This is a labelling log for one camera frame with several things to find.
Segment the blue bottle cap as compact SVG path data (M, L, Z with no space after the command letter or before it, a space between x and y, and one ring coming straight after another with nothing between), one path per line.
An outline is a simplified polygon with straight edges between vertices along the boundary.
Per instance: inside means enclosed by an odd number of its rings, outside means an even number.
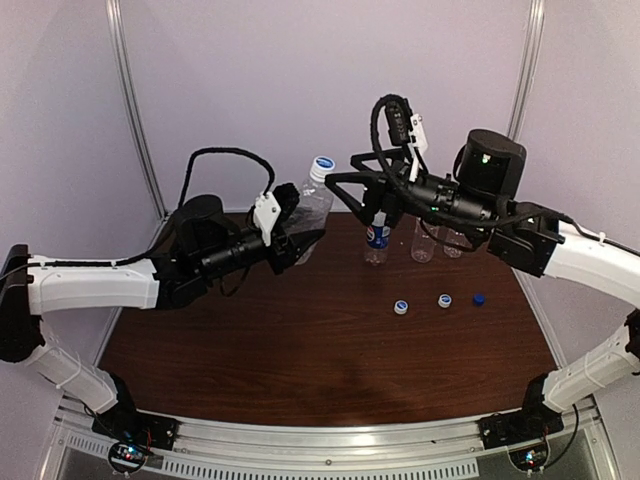
M486 303L486 296L484 294L476 293L472 297L472 302L475 306L483 306Z

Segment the white Pepsi bottle cap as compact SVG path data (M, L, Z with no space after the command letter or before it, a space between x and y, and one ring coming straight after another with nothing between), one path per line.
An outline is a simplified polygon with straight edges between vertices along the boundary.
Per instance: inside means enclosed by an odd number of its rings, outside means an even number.
M405 300L397 300L394 304L394 312L397 315L405 315L408 312L409 305Z

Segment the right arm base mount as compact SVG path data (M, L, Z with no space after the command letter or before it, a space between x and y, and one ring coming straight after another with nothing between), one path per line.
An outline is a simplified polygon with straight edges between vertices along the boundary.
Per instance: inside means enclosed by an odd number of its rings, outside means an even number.
M548 436L564 429L560 414L524 409L485 416L477 426L485 450L506 447L511 464L527 474L546 467L550 457Z

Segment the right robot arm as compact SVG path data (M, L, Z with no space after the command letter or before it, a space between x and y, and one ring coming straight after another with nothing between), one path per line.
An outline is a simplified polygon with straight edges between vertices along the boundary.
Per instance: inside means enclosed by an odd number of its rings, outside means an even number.
M454 173L409 174L401 148L352 157L351 173L327 176L327 187L364 225L376 213L395 227L403 215L456 230L473 248L485 247L510 267L535 277L566 279L639 305L639 254L603 234L589 233L569 216L515 199L525 148L502 134L469 132ZM639 312L572 364L527 386L520 409L479 420L487 449L541 439L563 428L576 402L639 372Z

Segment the white Pocari Sweat cap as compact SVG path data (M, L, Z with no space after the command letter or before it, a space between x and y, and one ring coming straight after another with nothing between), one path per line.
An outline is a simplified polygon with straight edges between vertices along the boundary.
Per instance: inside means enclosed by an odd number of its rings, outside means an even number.
M441 294L438 298L438 305L441 308L449 308L452 304L452 297L448 294Z

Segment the blue label plastic bottle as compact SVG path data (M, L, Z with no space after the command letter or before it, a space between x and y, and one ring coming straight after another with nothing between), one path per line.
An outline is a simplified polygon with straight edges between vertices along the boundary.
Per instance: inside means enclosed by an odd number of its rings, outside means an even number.
M444 242L443 252L452 259L460 258L472 251L472 245L466 236L453 229L446 231Z

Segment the Pepsi label plastic bottle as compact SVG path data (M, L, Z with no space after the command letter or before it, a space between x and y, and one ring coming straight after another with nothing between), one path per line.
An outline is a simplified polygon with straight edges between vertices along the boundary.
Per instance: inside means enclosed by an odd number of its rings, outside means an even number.
M364 259L374 266L384 264L388 258L391 229L386 224L386 217L387 215L384 212L377 212L366 230Z

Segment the clear plastic bottle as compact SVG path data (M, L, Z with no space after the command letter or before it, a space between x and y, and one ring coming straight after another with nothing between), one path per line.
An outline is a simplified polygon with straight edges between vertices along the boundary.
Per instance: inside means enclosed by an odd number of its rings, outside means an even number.
M323 183L313 181L309 176L300 186L300 201L285 223L285 231L289 234L323 229L333 205L333 193Z

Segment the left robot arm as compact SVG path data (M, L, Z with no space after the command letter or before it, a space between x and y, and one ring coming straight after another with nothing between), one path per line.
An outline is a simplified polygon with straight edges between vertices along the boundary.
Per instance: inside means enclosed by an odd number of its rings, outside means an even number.
M171 216L168 251L121 260L54 260L13 246L1 271L1 359L33 367L80 399L112 437L134 440L146 430L123 380L86 363L44 326L58 310L184 308L217 280L265 261L276 274L293 266L323 229L288 233L291 212L273 193L260 196L252 225L241 228L215 195L200 195Z

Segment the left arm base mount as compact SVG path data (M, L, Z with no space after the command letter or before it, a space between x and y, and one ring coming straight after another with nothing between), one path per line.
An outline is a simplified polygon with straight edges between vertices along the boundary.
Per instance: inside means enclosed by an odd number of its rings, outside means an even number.
M173 449L179 426L175 418L143 413L131 399L119 400L103 413L86 404L83 407L93 419L92 431L115 441L107 452L107 462L115 474L129 478L156 455L156 450Z

